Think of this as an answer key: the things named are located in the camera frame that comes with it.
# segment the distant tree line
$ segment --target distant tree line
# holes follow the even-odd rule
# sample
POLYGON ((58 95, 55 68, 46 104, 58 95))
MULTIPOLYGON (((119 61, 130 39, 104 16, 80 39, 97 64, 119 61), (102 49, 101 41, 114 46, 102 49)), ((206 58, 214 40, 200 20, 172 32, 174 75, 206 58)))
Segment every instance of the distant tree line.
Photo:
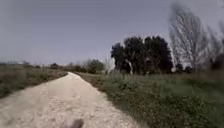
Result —
MULTIPOLYGON (((174 3, 170 16, 170 45, 160 36, 129 37, 112 46, 115 69, 129 74, 197 73, 224 65, 224 41, 211 28, 204 29, 199 17, 174 3)), ((220 25, 224 35, 224 25, 220 25)))
POLYGON ((66 66, 60 66, 57 63, 53 63, 49 66, 51 69, 60 69, 60 70, 65 70, 65 71, 70 71, 70 72, 84 72, 84 73, 101 73, 102 70, 104 70, 104 64, 97 60, 97 59, 92 59, 92 60, 87 60, 83 62, 82 64, 73 64, 70 63, 66 66))

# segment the gravel path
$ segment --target gravel path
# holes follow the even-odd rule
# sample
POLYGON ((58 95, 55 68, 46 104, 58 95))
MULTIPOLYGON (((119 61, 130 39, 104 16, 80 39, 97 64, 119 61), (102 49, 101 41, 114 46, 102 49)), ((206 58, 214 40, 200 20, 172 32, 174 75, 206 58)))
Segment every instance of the gravel path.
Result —
POLYGON ((83 128, 139 127, 72 73, 0 100, 0 128, 61 128, 79 118, 83 128))

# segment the dry grass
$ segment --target dry grass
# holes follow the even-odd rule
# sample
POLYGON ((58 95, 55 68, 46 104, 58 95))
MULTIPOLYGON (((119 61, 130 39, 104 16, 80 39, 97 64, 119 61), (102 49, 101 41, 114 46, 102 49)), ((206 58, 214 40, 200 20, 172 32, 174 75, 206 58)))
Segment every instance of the dry grass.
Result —
POLYGON ((0 66, 0 98, 6 97, 17 90, 65 75, 66 72, 50 69, 0 66))

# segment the grass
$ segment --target grass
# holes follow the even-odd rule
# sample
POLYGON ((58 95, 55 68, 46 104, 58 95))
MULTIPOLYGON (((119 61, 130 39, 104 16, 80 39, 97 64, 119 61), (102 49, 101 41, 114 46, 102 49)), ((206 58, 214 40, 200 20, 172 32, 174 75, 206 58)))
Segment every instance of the grass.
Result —
POLYGON ((150 128, 223 128, 223 75, 80 74, 119 109, 150 128))
POLYGON ((66 72, 57 70, 1 65, 0 98, 4 98, 15 91, 32 87, 65 75, 66 72))

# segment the green grass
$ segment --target green grass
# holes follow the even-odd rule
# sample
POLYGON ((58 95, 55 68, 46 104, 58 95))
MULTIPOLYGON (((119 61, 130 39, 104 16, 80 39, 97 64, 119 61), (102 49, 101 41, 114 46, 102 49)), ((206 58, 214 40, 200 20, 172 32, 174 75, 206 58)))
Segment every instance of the green grass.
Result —
POLYGON ((0 66, 0 98, 65 75, 66 72, 50 69, 0 66))
POLYGON ((119 109, 150 128, 223 128, 223 75, 80 74, 119 109))

